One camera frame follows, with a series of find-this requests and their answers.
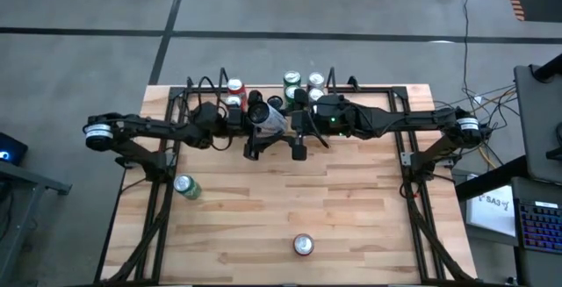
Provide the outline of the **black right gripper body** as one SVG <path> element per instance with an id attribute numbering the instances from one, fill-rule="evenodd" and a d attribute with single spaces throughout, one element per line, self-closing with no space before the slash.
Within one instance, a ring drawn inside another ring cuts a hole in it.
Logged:
<path id="1" fill-rule="evenodd" d="M 316 135 L 312 114 L 309 110 L 293 111 L 291 114 L 291 129 L 298 136 Z"/>

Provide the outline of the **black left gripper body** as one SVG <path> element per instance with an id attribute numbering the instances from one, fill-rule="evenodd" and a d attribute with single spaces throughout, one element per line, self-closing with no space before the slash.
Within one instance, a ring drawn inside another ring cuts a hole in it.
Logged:
<path id="1" fill-rule="evenodd" d="M 238 105 L 229 105 L 227 107 L 227 137 L 247 137 L 248 135 L 246 112 Z"/>

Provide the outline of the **black metal shelf leg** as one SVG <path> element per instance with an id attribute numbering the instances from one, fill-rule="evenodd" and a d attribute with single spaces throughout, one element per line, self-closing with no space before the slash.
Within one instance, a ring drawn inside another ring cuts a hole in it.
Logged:
<path id="1" fill-rule="evenodd" d="M 217 109 L 217 120 L 215 121 L 215 124 L 217 126 L 215 135 L 216 136 L 221 136 L 221 135 L 225 135 L 227 132 L 227 112 L 225 112 L 225 114 L 221 114 L 221 104 L 223 103 L 222 99 L 221 99 L 221 93 L 222 93 L 222 84 L 223 82 L 226 81 L 228 82 L 228 76 L 227 76 L 227 72 L 224 68 L 220 69 L 220 76 L 219 76 L 219 80 L 218 80 L 218 85 L 215 88 L 215 95 L 217 97 L 216 99 L 216 109 Z"/>

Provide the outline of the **black metal beam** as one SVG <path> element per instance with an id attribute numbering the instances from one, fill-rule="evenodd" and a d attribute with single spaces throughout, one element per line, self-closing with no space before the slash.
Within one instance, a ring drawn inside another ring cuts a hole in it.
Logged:
<path id="1" fill-rule="evenodd" d="M 528 164 L 525 155 L 499 166 L 497 169 L 486 172 L 456 186 L 459 202 L 498 189 L 511 183 L 514 177 L 527 177 Z"/>

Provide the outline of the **white paper sign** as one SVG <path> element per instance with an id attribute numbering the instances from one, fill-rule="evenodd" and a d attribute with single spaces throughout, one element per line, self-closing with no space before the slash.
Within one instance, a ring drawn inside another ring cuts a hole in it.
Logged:
<path id="1" fill-rule="evenodd" d="M 512 187 L 507 185 L 466 201 L 466 223 L 515 237 Z"/>

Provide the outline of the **grey metal workbench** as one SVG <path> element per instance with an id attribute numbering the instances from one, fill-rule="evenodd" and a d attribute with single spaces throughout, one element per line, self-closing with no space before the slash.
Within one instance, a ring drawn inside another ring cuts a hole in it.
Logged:
<path id="1" fill-rule="evenodd" d="M 25 237 L 30 230 L 31 221 L 39 208 L 40 200 L 46 190 L 55 190 L 59 195 L 68 195 L 72 188 L 71 184 L 61 183 L 54 179 L 35 174 L 21 167 L 14 166 L 8 162 L 0 161 L 0 178 L 7 179 L 14 187 L 20 186 L 30 189 L 31 195 L 23 207 L 16 214 L 13 202 L 10 224 L 7 226 L 5 236 L 0 234 L 0 287 L 6 286 L 10 281 L 15 262 L 23 247 Z"/>

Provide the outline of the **black computer tower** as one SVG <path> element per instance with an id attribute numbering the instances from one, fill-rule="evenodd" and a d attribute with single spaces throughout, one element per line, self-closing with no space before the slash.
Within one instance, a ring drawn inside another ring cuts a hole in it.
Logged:
<path id="1" fill-rule="evenodd" d="M 19 166 L 23 161 L 28 146 L 5 133 L 0 133 L 0 161 Z"/>

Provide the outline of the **grey desk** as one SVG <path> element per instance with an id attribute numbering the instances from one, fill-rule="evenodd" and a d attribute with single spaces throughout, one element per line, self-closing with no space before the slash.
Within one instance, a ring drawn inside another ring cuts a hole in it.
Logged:
<path id="1" fill-rule="evenodd" d="M 514 177 L 511 183 L 515 217 L 519 200 L 536 200 L 562 206 L 562 186 L 522 177 Z M 562 287 L 562 255 L 525 249 L 517 239 L 515 264 L 518 282 L 525 287 Z"/>
<path id="2" fill-rule="evenodd" d="M 537 180 L 562 183 L 562 161 L 546 157 L 560 147 L 556 129 L 562 123 L 562 76 L 541 83 L 529 66 L 515 67 L 514 75 L 529 174 Z"/>

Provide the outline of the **blue backlit keyboard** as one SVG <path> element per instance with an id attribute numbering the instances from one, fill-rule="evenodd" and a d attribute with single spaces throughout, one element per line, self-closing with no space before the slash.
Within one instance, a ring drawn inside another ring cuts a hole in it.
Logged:
<path id="1" fill-rule="evenodd" d="M 528 250 L 562 255 L 562 206 L 536 200 L 516 205 L 516 235 Z"/>

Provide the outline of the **black metal frame stand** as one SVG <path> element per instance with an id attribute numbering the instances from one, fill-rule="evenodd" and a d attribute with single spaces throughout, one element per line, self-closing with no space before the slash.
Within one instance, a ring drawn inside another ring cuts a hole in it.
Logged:
<path id="1" fill-rule="evenodd" d="M 339 135 L 340 132 L 338 131 L 339 126 L 339 118 L 335 115 L 336 107 L 337 107 L 337 91 L 336 91 L 336 83 L 335 83 L 335 68 L 331 67 L 328 73 L 328 103 L 329 106 L 327 107 L 328 116 L 329 116 L 329 123 L 330 123 L 330 131 L 332 135 Z"/>

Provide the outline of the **black metal table frame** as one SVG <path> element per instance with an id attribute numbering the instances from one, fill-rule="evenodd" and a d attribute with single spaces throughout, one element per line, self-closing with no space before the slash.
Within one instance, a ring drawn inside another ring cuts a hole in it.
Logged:
<path id="1" fill-rule="evenodd" d="M 399 193 L 399 151 L 413 142 L 388 133 L 327 143 L 308 138 L 305 161 L 294 161 L 282 142 L 258 161 L 243 157 L 242 139 L 218 139 L 206 150 L 181 146 L 178 172 L 203 189 L 195 200 L 129 169 L 98 277 L 119 271 L 169 197 L 168 224 L 133 270 L 132 283 L 418 283 L 407 202 Z M 308 256 L 293 250 L 300 233 L 314 240 Z"/>

